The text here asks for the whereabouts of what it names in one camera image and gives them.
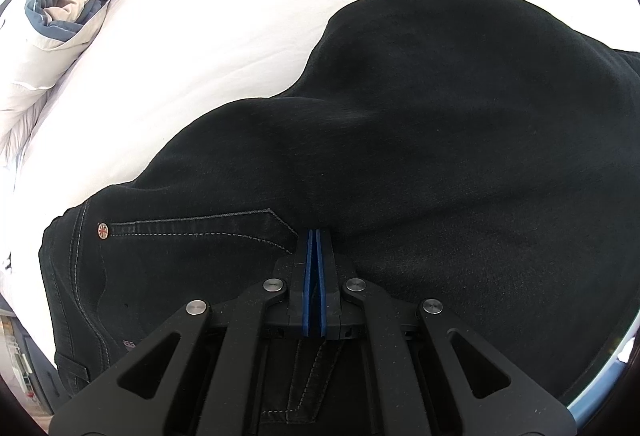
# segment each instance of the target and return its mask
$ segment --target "blue strip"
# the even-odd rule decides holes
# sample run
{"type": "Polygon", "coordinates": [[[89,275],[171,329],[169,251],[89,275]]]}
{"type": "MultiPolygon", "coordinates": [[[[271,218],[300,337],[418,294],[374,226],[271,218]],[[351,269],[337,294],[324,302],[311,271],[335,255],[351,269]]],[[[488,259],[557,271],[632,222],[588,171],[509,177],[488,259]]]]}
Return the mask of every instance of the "blue strip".
{"type": "Polygon", "coordinates": [[[306,237],[306,266],[305,266],[305,287],[302,294],[302,334],[309,336],[309,306],[311,302],[311,266],[314,245],[314,232],[309,230],[306,237]]]}
{"type": "Polygon", "coordinates": [[[318,251],[318,288],[320,291],[320,336],[326,336],[326,291],[324,289],[324,260],[320,230],[316,230],[316,250],[318,251]]]}

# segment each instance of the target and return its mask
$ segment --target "denim fabric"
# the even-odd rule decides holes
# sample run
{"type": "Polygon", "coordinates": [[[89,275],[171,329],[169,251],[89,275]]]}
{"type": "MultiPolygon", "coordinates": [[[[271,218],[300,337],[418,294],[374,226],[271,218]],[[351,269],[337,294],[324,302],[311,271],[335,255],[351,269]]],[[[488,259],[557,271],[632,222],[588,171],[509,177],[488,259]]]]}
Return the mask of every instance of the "denim fabric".
{"type": "Polygon", "coordinates": [[[291,88],[210,111],[52,223],[57,350],[92,380],[327,227],[362,277],[439,298],[564,398],[640,308],[639,64],[523,0],[355,2],[291,88]]]}

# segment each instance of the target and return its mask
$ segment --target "white bed sheet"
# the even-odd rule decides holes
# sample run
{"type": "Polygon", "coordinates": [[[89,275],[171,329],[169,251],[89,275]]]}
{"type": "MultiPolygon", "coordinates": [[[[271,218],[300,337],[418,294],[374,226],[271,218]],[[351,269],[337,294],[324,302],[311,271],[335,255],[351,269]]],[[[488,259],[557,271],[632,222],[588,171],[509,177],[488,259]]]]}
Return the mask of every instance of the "white bed sheet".
{"type": "MultiPolygon", "coordinates": [[[[102,31],[31,136],[10,209],[0,291],[48,358],[42,232],[101,188],[135,178],[198,116],[272,96],[302,73],[329,17],[355,0],[113,0],[102,31]]],[[[527,0],[615,48],[640,50],[636,0],[527,0]]]]}

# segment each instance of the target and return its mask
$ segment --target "pocket rivet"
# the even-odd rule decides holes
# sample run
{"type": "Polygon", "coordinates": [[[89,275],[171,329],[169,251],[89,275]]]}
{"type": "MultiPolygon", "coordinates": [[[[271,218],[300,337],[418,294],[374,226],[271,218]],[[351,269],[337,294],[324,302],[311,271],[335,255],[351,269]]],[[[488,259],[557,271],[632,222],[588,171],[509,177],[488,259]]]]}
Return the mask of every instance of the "pocket rivet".
{"type": "Polygon", "coordinates": [[[105,223],[98,225],[98,237],[106,239],[109,236],[109,227],[105,223]]]}

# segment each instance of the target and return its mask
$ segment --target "bed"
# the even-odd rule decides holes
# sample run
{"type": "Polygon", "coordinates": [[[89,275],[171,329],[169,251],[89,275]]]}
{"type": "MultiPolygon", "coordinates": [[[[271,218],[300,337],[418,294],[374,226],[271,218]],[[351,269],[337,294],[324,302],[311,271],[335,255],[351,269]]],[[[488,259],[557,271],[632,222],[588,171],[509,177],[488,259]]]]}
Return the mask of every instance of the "bed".
{"type": "MultiPolygon", "coordinates": [[[[53,361],[42,232],[129,181],[180,129],[229,101],[273,96],[302,73],[329,17],[355,0],[111,0],[92,45],[50,92],[14,177],[11,264],[0,293],[53,361]]],[[[640,50],[637,0],[527,0],[607,45],[640,50]]]]}

